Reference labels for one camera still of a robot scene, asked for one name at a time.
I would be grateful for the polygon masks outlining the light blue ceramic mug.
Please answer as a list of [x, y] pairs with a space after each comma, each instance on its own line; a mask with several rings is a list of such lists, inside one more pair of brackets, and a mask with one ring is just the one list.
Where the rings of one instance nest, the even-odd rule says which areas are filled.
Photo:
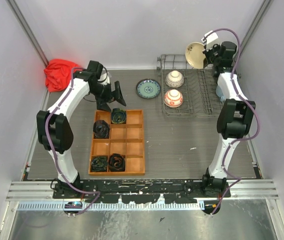
[[223, 103], [225, 101], [225, 96], [224, 96], [220, 86], [216, 87], [216, 91], [215, 92], [216, 92], [216, 95], [219, 97], [220, 102]]

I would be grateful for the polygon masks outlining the cream plate with flower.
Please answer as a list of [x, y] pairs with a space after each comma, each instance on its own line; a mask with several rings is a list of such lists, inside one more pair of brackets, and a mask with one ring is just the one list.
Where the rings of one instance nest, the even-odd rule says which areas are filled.
[[187, 62], [195, 69], [204, 68], [204, 60], [206, 59], [203, 51], [204, 45], [199, 42], [190, 43], [185, 51], [185, 57]]

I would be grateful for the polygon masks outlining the white purple patterned bowl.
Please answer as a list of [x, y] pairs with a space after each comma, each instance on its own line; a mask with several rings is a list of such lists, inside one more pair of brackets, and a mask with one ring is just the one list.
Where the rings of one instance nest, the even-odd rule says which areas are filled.
[[184, 76], [181, 72], [173, 70], [167, 74], [165, 83], [171, 88], [179, 88], [184, 84]]

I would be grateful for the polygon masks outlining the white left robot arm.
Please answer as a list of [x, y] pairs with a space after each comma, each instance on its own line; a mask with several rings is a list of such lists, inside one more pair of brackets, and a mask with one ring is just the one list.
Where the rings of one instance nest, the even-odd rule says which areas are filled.
[[79, 172], [76, 170], [71, 154], [74, 135], [69, 123], [74, 110], [84, 96], [92, 94], [100, 111], [110, 112], [109, 103], [118, 102], [125, 106], [120, 83], [111, 87], [105, 67], [91, 60], [86, 69], [71, 69], [71, 80], [60, 98], [48, 110], [37, 113], [37, 133], [39, 143], [54, 160], [58, 173], [59, 190], [70, 198], [77, 198], [86, 192], [82, 190]]

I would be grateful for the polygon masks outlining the blue green patterned plate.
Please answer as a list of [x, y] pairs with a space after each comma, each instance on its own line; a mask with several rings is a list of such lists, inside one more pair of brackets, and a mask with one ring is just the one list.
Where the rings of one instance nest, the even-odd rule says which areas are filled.
[[143, 99], [154, 99], [161, 92], [161, 86], [154, 79], [142, 79], [136, 85], [136, 93]]

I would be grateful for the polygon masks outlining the red orange patterned bowl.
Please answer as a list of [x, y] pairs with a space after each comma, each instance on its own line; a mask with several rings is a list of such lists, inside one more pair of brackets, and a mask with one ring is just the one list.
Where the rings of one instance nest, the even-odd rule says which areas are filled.
[[183, 95], [176, 89], [167, 91], [164, 95], [164, 104], [170, 108], [180, 107], [184, 102]]

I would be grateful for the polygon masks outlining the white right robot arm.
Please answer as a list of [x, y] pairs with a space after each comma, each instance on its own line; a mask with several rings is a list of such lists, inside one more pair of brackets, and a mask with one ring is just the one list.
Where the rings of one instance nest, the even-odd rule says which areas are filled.
[[227, 188], [228, 167], [233, 153], [249, 132], [253, 120], [254, 101], [243, 94], [237, 74], [233, 68], [235, 43], [224, 41], [212, 47], [204, 46], [204, 65], [213, 65], [213, 76], [217, 82], [216, 94], [223, 102], [216, 124], [218, 145], [212, 163], [202, 177], [201, 191], [207, 197], [218, 197]]

